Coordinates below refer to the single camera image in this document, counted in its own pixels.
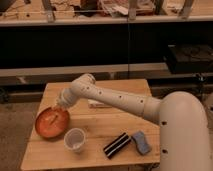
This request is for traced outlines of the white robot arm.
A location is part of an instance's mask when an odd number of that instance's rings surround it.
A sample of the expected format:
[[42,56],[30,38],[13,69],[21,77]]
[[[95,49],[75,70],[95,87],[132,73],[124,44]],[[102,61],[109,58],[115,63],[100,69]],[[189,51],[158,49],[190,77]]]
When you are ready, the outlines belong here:
[[160,171],[213,171],[205,107],[194,95],[175,91],[162,99],[99,87],[83,74],[63,89],[56,104],[74,106],[93,99],[160,126]]

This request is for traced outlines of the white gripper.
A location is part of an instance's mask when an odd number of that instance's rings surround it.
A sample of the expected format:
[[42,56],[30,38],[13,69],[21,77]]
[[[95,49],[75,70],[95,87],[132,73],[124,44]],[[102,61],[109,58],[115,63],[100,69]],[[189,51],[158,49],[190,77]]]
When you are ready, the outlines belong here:
[[63,108],[70,108],[78,101],[78,97],[69,89],[63,89],[56,98],[56,104]]

